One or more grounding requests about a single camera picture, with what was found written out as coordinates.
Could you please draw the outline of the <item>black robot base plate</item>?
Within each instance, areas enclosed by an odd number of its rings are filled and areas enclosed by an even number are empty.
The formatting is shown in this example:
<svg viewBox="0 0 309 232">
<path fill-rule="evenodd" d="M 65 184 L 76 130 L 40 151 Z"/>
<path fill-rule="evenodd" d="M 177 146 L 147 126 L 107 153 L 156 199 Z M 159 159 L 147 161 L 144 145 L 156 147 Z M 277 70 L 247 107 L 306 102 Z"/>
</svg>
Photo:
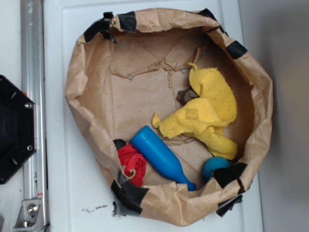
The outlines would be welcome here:
<svg viewBox="0 0 309 232">
<path fill-rule="evenodd" d="M 6 184 L 36 151 L 35 103 L 0 76 L 0 183 Z"/>
</svg>

